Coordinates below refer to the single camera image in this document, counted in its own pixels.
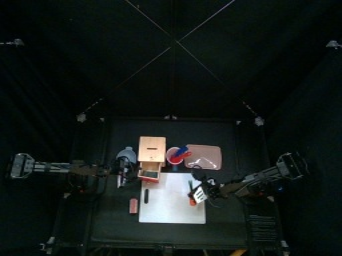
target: black backdrop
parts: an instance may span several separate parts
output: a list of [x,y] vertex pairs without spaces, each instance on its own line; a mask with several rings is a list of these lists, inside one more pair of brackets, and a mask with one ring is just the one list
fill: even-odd
[[[281,198],[294,253],[338,255],[342,50],[327,49],[325,44],[341,38],[341,4],[262,2],[247,5],[236,1],[183,42],[224,88],[178,45],[159,58],[160,63],[148,65],[120,90],[112,91],[172,46],[143,16],[135,16],[136,9],[128,9],[123,2],[114,8],[112,1],[96,7],[76,2],[68,6],[53,1],[1,1],[1,42],[17,37],[25,42],[24,47],[0,46],[1,171],[17,152],[47,161],[69,160],[75,116],[108,92],[111,97],[89,115],[250,118],[242,99],[266,118],[271,160],[285,151],[298,150],[309,161],[311,175],[293,183]],[[178,28],[179,39],[228,2],[174,3],[172,7],[146,1],[140,10],[167,31]],[[123,12],[114,15],[118,8]],[[178,23],[172,21],[175,13]],[[114,25],[107,23],[111,17]],[[172,70],[179,71],[174,78]],[[172,96],[175,92],[182,92],[182,98]],[[174,109],[170,100],[175,100]],[[49,236],[56,210],[51,199],[56,195],[45,184],[40,180],[37,184],[1,185],[0,249],[31,247]]]

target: black curtain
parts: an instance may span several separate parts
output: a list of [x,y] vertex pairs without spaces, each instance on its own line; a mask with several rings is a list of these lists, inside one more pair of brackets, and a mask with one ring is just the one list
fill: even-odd
[[310,175],[289,183],[281,197],[294,255],[339,255],[342,249],[341,66],[342,51],[331,49],[267,122],[271,158],[298,151],[309,163]]
[[75,123],[76,117],[44,82],[25,49],[0,46],[1,255],[37,252],[39,243],[51,235],[57,206],[55,177],[5,180],[9,159],[16,153],[29,153],[39,161],[68,162]]

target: black floor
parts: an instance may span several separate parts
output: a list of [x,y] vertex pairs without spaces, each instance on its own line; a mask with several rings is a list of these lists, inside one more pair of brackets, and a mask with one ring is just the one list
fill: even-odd
[[[81,125],[73,159],[108,163],[127,146],[138,153],[140,136],[162,136],[167,138],[167,148],[186,144],[220,147],[222,170],[208,171],[220,183],[268,165],[262,130],[252,122],[115,119]],[[179,171],[188,169],[180,166]],[[184,249],[246,247],[243,207],[234,197],[215,202],[220,208],[207,204],[206,225],[146,225],[127,212],[127,202],[139,192],[139,182],[118,190],[116,178],[110,177],[95,211],[89,245],[144,248],[172,244]]]

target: wooden box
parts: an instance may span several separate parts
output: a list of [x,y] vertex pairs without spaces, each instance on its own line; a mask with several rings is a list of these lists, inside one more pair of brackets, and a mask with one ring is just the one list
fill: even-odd
[[140,137],[138,161],[140,162],[138,177],[144,181],[159,182],[160,169],[166,161],[164,137]]

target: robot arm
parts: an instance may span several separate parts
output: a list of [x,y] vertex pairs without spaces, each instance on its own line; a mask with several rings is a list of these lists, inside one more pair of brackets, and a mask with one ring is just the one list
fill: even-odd
[[68,173],[71,164],[36,162],[29,154],[19,153],[15,155],[9,169],[11,179],[25,179],[33,172]]
[[[278,158],[275,166],[247,175],[239,182],[215,184],[215,181],[207,180],[204,176],[196,177],[192,173],[194,178],[202,181],[202,184],[192,189],[188,196],[196,203],[200,203],[207,198],[227,198],[232,193],[238,197],[259,194],[266,190],[267,185],[278,180],[297,180],[303,177],[305,173],[309,173],[306,161],[298,154],[286,153]],[[199,191],[206,191],[206,197],[198,197],[202,194]]]

